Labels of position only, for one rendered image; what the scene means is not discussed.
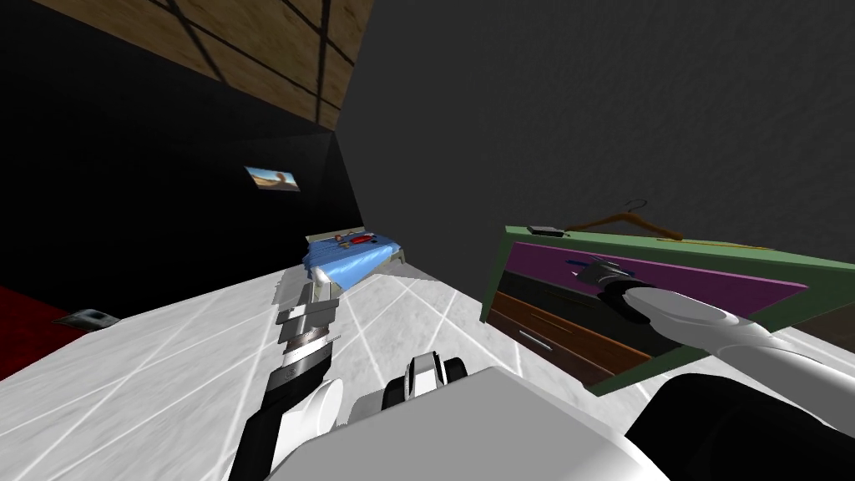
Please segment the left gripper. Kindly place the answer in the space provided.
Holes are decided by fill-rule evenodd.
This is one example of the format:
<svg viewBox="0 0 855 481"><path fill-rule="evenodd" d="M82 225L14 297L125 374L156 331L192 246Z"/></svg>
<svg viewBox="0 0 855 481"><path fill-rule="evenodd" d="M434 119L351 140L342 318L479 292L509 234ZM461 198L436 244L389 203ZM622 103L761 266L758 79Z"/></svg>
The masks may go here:
<svg viewBox="0 0 855 481"><path fill-rule="evenodd" d="M332 299L332 282L320 267L313 268L313 282L302 286L296 306L278 306L276 324L281 326L277 339L284 344L300 335L324 328L335 321L340 300Z"/></svg>

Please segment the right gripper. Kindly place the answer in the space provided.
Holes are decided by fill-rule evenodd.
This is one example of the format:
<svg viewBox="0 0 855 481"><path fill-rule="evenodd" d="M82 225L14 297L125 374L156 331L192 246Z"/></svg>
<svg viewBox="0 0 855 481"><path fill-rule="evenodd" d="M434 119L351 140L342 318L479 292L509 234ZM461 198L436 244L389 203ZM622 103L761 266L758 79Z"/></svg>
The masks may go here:
<svg viewBox="0 0 855 481"><path fill-rule="evenodd" d="M604 290L610 283L632 279L633 276L620 269L615 263L595 259L577 274L577 280L590 286Z"/></svg>

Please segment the black drawer front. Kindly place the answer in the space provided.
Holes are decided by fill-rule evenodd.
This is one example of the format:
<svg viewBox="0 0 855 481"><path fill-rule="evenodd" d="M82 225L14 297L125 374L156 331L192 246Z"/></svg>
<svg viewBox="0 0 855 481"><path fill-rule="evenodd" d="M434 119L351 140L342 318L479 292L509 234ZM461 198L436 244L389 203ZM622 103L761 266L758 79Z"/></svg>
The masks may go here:
<svg viewBox="0 0 855 481"><path fill-rule="evenodd" d="M599 298L580 291L510 271L503 272L497 291L651 357L662 356L678 347L677 342L661 336L649 325L630 322Z"/></svg>

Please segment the bed with blue cover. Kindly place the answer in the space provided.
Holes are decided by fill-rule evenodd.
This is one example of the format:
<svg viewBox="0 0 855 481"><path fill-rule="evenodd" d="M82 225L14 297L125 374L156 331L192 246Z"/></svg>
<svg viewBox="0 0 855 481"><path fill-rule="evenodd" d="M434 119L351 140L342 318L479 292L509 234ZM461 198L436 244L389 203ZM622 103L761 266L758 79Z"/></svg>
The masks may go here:
<svg viewBox="0 0 855 481"><path fill-rule="evenodd" d="M390 261L405 262L403 248L392 239L359 227L309 235L302 257L309 279L346 291Z"/></svg>

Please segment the brown wooden clothes hanger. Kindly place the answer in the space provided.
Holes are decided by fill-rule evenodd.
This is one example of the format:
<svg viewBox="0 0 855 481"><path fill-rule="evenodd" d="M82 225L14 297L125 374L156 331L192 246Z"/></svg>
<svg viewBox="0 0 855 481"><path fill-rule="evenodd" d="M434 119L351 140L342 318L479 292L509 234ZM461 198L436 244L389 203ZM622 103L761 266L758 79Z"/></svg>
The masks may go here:
<svg viewBox="0 0 855 481"><path fill-rule="evenodd" d="M635 211L637 209L640 209L640 208L647 205L647 203L648 203L647 200L642 200L642 199L630 200L630 201L625 203L625 206L629 206L630 204L632 204L634 202L640 202L641 205L637 206L637 207L631 207L628 210L621 211L617 214L605 217L604 219L601 219L601 220L596 220L596 221L590 222L589 224L567 226L566 228L564 228L564 231L582 231L582 230L592 229L595 227L600 227L602 225L617 224L617 222L625 222L626 224L635 225L637 227L640 227L643 230L647 230L649 232L652 232L659 237L666 238L666 239L669 239L672 241L683 241L685 239L685 237L681 233L673 231L673 230L666 229L664 227L660 227L658 225L651 224L651 222L643 219L640 215L635 213Z"/></svg>

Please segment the brown drawer front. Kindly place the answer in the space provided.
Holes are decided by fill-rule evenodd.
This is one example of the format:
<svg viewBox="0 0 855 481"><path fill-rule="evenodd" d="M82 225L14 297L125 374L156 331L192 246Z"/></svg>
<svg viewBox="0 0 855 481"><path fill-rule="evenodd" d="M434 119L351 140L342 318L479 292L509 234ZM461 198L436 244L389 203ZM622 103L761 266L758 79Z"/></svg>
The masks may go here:
<svg viewBox="0 0 855 481"><path fill-rule="evenodd" d="M648 362L651 356L506 296L494 295L486 321L590 387ZM519 334L523 330L553 347L549 352Z"/></svg>

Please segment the purple drawer front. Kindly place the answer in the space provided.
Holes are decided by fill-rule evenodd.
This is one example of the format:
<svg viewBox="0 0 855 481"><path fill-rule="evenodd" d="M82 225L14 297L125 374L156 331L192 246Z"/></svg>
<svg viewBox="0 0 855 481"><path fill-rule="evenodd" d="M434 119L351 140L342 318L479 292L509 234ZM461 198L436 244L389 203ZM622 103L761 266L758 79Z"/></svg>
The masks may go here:
<svg viewBox="0 0 855 481"><path fill-rule="evenodd" d="M598 293L596 286L577 280L576 275L582 267L572 266L565 261L572 259L591 263L597 257L598 254L591 252L514 242L505 269L569 290L595 295ZM648 262L632 257L600 257L623 270L633 271L635 278L643 282L677 291L682 296L743 317L749 317L807 289L803 284Z"/></svg>

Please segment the yellow thin stick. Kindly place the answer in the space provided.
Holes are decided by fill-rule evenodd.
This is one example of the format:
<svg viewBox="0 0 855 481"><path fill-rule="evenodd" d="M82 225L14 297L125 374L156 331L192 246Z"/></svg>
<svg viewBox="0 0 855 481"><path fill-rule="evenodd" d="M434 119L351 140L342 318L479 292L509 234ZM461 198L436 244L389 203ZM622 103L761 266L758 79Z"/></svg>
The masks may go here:
<svg viewBox="0 0 855 481"><path fill-rule="evenodd" d="M721 242L721 241L706 241L706 240L675 240L671 238L656 238L657 241L662 242L670 242L670 243L678 243L684 245L698 245L698 246L717 246L717 247L730 247L730 248L739 248L739 249L748 249L748 250L757 250L757 251L774 251L772 248L761 247L761 246L748 246L730 242Z"/></svg>

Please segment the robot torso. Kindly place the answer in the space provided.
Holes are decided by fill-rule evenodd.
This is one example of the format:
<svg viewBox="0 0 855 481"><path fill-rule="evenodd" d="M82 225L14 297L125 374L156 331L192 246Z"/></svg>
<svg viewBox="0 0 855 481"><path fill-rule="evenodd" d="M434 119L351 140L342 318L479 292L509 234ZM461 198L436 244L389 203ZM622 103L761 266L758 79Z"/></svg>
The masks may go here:
<svg viewBox="0 0 855 481"><path fill-rule="evenodd" d="M364 394L304 440L288 418L265 481L669 481L619 431L501 367L382 400Z"/></svg>

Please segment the green dresser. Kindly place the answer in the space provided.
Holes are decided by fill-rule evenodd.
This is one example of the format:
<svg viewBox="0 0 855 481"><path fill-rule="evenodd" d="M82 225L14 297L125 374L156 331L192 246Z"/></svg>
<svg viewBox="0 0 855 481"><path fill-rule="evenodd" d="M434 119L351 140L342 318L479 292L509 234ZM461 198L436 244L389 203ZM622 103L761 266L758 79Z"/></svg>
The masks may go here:
<svg viewBox="0 0 855 481"><path fill-rule="evenodd" d="M490 292L480 318L486 317L497 293L508 254L514 242L552 246L606 256L632 257L648 262L720 271L807 286L786 300L749 317L770 332L811 320L829 311L855 302L855 265L827 261L781 251L757 251L730 247L684 245L657 241L656 237L616 235L598 232L568 232L563 237L531 235L525 227L509 226L500 243L498 261L489 283ZM619 390L650 378L671 372L704 358L705 353L691 347L678 347L658 357L651 357L638 367L623 372L597 385L586 387L595 396Z"/></svg>

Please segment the grey flat box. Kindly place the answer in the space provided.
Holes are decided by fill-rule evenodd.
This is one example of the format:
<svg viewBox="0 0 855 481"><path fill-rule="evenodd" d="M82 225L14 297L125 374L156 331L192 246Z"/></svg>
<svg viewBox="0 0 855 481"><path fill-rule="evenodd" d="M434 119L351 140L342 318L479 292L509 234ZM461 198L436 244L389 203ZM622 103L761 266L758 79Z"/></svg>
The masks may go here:
<svg viewBox="0 0 855 481"><path fill-rule="evenodd" d="M83 332L96 332L120 321L119 318L95 309L83 309L53 321L55 324L72 327Z"/></svg>

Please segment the desert picture on wall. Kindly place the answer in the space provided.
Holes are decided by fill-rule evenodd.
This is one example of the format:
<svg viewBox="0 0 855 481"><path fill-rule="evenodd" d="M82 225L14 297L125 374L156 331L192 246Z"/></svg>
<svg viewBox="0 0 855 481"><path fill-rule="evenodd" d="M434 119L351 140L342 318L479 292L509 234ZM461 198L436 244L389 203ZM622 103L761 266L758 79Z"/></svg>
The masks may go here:
<svg viewBox="0 0 855 481"><path fill-rule="evenodd" d="M250 166L245 166L245 170L258 190L300 191L292 173Z"/></svg>

